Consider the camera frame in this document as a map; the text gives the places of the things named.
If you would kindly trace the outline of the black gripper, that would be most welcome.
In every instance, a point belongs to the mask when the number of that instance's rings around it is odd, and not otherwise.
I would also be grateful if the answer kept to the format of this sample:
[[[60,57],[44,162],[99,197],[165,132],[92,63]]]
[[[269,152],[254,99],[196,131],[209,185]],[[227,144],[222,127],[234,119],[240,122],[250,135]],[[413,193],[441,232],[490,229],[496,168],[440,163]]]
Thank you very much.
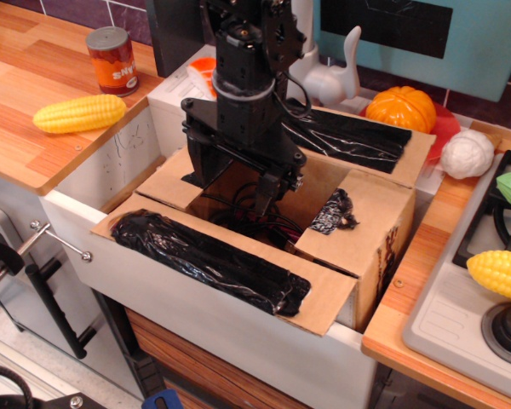
[[[264,216],[283,191],[299,189],[307,157],[284,131],[284,118],[294,116],[285,97],[286,88],[279,87],[251,100],[220,95],[216,101],[181,102],[187,149],[201,187],[213,184],[234,161],[256,170],[261,175],[257,216]]]

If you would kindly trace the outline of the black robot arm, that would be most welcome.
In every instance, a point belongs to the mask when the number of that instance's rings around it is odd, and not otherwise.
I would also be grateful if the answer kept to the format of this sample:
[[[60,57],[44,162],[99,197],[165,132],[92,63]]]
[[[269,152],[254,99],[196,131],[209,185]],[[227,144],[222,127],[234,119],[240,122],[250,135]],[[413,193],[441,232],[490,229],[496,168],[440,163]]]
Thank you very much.
[[[289,69],[306,36],[289,1],[207,1],[215,34],[215,101],[187,98],[183,130],[197,183],[211,186],[234,162],[259,175],[254,211],[301,186],[306,155],[284,133]]]

